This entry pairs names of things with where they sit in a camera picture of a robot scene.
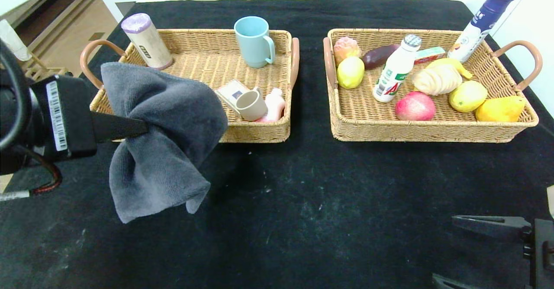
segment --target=toy fruit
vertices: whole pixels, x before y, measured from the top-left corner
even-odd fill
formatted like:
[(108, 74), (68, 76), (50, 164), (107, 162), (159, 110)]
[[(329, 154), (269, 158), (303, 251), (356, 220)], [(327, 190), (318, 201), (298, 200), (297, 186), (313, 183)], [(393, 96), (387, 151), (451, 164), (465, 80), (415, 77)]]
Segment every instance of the toy fruit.
[(335, 42), (333, 53), (335, 55), (335, 65), (338, 67), (347, 57), (360, 57), (362, 51), (360, 51), (360, 47), (358, 47), (358, 42), (356, 40), (346, 36)]
[(435, 103), (427, 94), (412, 91), (396, 103), (395, 111), (401, 121), (430, 121), (435, 116)]
[(445, 64), (415, 73), (412, 82), (417, 90), (437, 96), (458, 88), (461, 85), (461, 76), (452, 65)]
[(372, 68), (383, 65), (392, 52), (396, 51), (398, 47), (400, 47), (400, 45), (389, 45), (367, 51), (362, 57), (366, 70), (371, 70)]
[(487, 94), (488, 92), (482, 84), (468, 80), (462, 82), (458, 88), (451, 92), (449, 102), (455, 110), (467, 113), (485, 102)]
[(356, 88), (364, 78), (364, 62), (357, 56), (342, 61), (337, 68), (338, 84), (346, 89)]
[(432, 68), (443, 64), (450, 64), (454, 66), (454, 68), (468, 80), (473, 77), (473, 74), (471, 74), (468, 70), (466, 70), (464, 66), (460, 63), (460, 61), (456, 60), (455, 58), (449, 58), (449, 57), (440, 58), (439, 60), (435, 60), (431, 62), (431, 64), (429, 64), (427, 68)]
[(525, 100), (519, 96), (485, 100), (475, 110), (475, 118), (480, 122), (516, 122), (524, 108)]

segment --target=barcode label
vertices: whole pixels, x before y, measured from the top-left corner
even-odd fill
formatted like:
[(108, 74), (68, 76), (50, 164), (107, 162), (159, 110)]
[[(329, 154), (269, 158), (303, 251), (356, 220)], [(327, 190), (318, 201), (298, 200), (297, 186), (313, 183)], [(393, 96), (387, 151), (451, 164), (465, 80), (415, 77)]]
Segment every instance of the barcode label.
[(383, 91), (384, 91), (384, 85), (379, 84), (379, 87), (378, 87), (377, 90), (376, 90), (377, 95), (378, 95), (378, 96), (382, 96), (382, 95), (383, 95)]
[(65, 151), (68, 148), (68, 142), (65, 137), (64, 120), (61, 117), (58, 84), (55, 81), (46, 85), (46, 94), (48, 96), (48, 106), (50, 107), (50, 120), (52, 121), (52, 132), (54, 134), (56, 151)]

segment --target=pink apple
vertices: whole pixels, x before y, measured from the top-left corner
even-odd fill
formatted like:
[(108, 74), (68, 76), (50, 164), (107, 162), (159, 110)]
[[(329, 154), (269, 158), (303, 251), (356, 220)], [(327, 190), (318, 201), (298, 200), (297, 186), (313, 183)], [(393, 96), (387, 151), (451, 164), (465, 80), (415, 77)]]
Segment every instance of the pink apple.
[(412, 91), (396, 103), (396, 117), (401, 121), (430, 121), (435, 116), (435, 103), (427, 94)]

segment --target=beige cup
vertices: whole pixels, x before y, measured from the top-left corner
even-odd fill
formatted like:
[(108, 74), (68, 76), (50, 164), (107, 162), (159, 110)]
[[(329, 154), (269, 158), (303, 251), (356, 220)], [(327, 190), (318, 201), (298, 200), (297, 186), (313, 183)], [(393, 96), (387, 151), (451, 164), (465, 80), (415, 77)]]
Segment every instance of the beige cup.
[(267, 105), (265, 105), (260, 87), (241, 94), (236, 105), (241, 117), (250, 122), (260, 119), (267, 113)]

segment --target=cable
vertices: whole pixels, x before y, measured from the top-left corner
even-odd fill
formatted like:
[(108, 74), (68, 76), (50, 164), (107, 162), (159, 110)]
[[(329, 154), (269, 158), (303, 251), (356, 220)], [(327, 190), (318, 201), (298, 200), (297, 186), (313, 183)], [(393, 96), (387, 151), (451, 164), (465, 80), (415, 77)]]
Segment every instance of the cable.
[(0, 194), (0, 202), (48, 193), (60, 186), (63, 177), (61, 176), (61, 172), (56, 165), (50, 163), (46, 158), (22, 145), (17, 144), (14, 146), (14, 149), (38, 161), (42, 167), (50, 172), (52, 180), (34, 189), (2, 193)]
[(26, 129), (29, 122), (31, 100), (23, 71), (17, 64), (16, 57), (3, 41), (0, 41), (0, 62), (10, 77), (10, 89), (13, 91), (17, 103), (16, 120), (6, 135), (0, 139), (0, 151), (3, 151), (12, 146)]

